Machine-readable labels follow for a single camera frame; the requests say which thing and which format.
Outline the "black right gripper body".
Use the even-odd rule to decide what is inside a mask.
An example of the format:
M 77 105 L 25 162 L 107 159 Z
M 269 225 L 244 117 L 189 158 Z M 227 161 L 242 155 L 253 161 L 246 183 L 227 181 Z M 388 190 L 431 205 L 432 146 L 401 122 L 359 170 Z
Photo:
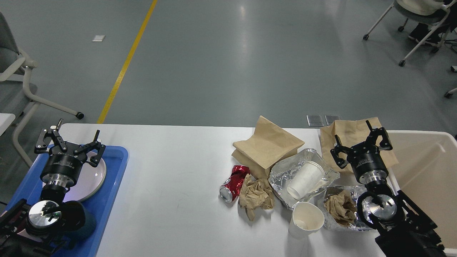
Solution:
M 359 183 L 386 184 L 388 171 L 380 156 L 378 146 L 361 142 L 348 148 L 345 153 L 347 162 L 351 165 L 353 174 Z

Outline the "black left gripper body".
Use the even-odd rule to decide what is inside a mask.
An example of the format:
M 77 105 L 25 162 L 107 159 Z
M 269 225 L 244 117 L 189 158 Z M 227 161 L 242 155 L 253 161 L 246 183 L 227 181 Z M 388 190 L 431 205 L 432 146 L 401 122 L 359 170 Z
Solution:
M 64 177 L 66 187 L 77 184 L 82 166 L 87 161 L 87 151 L 82 151 L 79 144 L 66 142 L 66 152 L 59 145 L 49 150 L 49 158 L 41 172 L 40 179 L 44 183 Z

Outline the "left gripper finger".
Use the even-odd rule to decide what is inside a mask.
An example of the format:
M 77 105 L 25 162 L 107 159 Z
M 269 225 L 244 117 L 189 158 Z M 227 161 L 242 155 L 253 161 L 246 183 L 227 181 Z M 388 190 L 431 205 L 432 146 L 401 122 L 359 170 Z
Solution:
M 53 142 L 54 146 L 58 146 L 63 152 L 67 152 L 67 144 L 59 134 L 62 123 L 63 119 L 59 119 L 55 128 L 45 128 L 40 132 L 39 138 L 35 144 L 34 153 L 46 153 L 50 142 Z
M 97 130 L 92 142 L 85 145 L 78 145 L 73 150 L 73 155 L 79 160 L 81 164 L 88 163 L 92 167 L 98 167 L 106 149 L 106 146 L 98 141 L 99 134 L 100 130 Z M 96 154 L 92 157 L 88 157 L 88 153 L 93 150 L 96 152 Z

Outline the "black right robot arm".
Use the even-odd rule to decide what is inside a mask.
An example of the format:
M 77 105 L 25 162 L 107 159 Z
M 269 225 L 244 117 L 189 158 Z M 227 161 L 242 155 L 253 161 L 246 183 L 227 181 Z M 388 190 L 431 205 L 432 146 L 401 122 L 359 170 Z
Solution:
M 375 242 L 387 257 L 446 256 L 436 223 L 404 192 L 394 193 L 387 184 L 389 172 L 380 154 L 393 149 L 387 131 L 366 124 L 370 133 L 364 141 L 346 147 L 335 135 L 330 150 L 338 167 L 351 165 L 356 181 L 366 188 L 356 202 L 359 219 L 378 231 Z

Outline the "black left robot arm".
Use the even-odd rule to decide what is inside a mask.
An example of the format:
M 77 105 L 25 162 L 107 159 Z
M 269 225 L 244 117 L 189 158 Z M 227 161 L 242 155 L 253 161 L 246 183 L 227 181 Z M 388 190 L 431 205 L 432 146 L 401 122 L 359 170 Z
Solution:
M 65 141 L 59 134 L 62 119 L 54 128 L 42 130 L 34 152 L 49 157 L 40 179 L 44 182 L 39 201 L 19 200 L 1 215 L 2 257 L 50 257 L 66 243 L 91 236 L 96 219 L 80 201 L 64 201 L 75 186 L 85 163 L 97 167 L 105 151 L 98 140 L 84 145 Z

